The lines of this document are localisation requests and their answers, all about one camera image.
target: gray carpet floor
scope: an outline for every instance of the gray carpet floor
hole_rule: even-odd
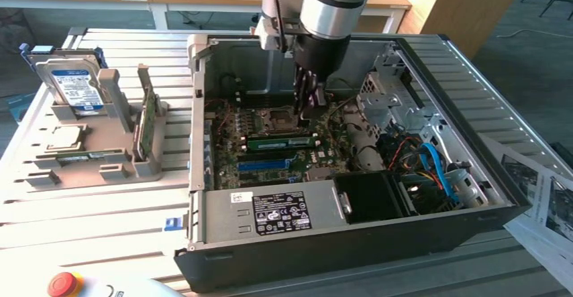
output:
[[[498,22],[493,35],[474,57],[474,64],[517,108],[526,121],[549,141],[560,141],[573,150],[573,39],[537,33],[522,33],[513,38],[497,38],[518,29],[536,29],[558,34],[573,34],[573,21],[566,21],[572,4],[556,2],[542,18],[538,14],[549,0],[520,0],[512,4]],[[147,11],[98,11],[26,9],[26,18],[39,44],[59,46],[70,27],[107,27],[154,29]],[[251,14],[187,14],[204,29],[246,29]],[[183,23],[183,17],[170,12],[171,29],[198,29]],[[39,79],[18,54],[0,51],[0,97],[32,93]],[[0,99],[0,154],[18,127]]]

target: hard drive label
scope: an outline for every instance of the hard drive label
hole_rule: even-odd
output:
[[[253,196],[253,209],[259,235],[313,229],[303,192]]]
[[[98,89],[90,85],[91,75],[87,70],[54,70],[52,75],[70,106],[80,111],[103,108]]]

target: motherboard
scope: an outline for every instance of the motherboard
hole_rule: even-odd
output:
[[[341,120],[334,104],[331,115],[299,127],[293,106],[246,109],[219,102],[206,109],[214,122],[214,190],[311,182],[349,171],[341,155],[346,134],[333,139],[329,131]]]

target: emergency stop button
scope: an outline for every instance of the emergency stop button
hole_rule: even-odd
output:
[[[78,278],[70,272],[62,272],[52,278],[48,295],[51,297],[70,296],[79,284]]]

